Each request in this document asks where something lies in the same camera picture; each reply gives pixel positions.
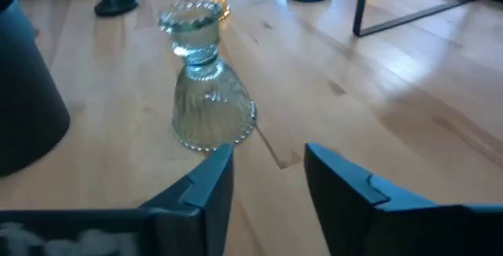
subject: ribbed glass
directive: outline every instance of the ribbed glass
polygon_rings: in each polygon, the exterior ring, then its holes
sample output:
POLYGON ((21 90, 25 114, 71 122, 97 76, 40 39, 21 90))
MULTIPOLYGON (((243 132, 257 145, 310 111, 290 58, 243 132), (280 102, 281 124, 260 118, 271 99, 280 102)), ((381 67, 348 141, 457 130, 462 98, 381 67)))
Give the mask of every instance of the ribbed glass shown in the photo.
POLYGON ((161 30, 184 61, 174 92, 174 131, 197 151, 239 143, 255 126, 255 103, 218 57, 221 12, 222 6, 211 0, 183 0, 160 14, 161 30))

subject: wooden table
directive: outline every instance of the wooden table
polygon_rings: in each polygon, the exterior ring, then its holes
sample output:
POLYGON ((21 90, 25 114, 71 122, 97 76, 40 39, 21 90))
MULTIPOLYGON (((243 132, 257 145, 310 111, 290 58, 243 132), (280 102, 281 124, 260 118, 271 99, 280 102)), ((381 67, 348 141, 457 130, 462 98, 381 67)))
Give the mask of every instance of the wooden table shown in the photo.
MULTIPOLYGON (((182 62, 155 16, 174 1, 102 20, 97 0, 22 0, 72 125, 0 180, 2 209, 136 207, 203 159, 170 128, 182 62)), ((365 22, 444 1, 369 0, 365 22)), ((356 39, 355 0, 229 4, 221 54, 259 122, 235 149, 228 255, 328 254, 301 163, 308 141, 440 203, 503 202, 501 5, 356 39)))

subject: glass vase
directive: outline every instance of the glass vase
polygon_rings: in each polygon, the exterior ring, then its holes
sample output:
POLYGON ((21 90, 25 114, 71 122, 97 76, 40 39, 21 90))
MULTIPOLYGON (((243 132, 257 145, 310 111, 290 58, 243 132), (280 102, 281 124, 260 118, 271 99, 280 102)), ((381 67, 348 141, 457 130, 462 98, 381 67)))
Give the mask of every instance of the glass vase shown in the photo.
POLYGON ((233 69, 218 56, 222 6, 183 0, 160 13, 184 66, 174 89, 173 128, 180 142, 197 151, 243 141, 255 126, 255 103, 233 69))

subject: beaded glass rim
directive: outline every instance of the beaded glass rim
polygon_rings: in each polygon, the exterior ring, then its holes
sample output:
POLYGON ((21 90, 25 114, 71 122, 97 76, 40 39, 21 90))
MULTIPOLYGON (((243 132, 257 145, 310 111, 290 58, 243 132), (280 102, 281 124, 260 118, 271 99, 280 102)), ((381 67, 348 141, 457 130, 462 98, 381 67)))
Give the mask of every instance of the beaded glass rim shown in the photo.
POLYGON ((213 0, 181 0, 171 5, 167 11, 159 13, 159 26, 163 31, 191 31, 218 21, 222 14, 222 5, 213 0), (205 9, 207 12, 203 16, 188 18, 187 20, 177 19, 176 16, 181 11, 191 9, 205 9))

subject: wooden floor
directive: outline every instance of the wooden floor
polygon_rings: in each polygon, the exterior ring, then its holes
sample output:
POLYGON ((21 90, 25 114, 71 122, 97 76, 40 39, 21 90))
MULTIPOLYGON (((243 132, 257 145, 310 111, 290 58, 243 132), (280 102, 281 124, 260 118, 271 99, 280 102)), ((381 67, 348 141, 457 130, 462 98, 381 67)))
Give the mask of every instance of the wooden floor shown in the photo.
MULTIPOLYGON (((0 181, 1 208, 134 207, 202 156, 169 127, 181 61, 139 0, 22 0, 72 114, 44 159, 0 181)), ((446 0, 369 0, 364 25, 446 0)), ((319 142, 439 203, 503 203, 503 5, 480 0, 354 38, 355 0, 228 0, 221 53, 259 110, 235 149, 226 255, 328 255, 303 144, 319 142)))

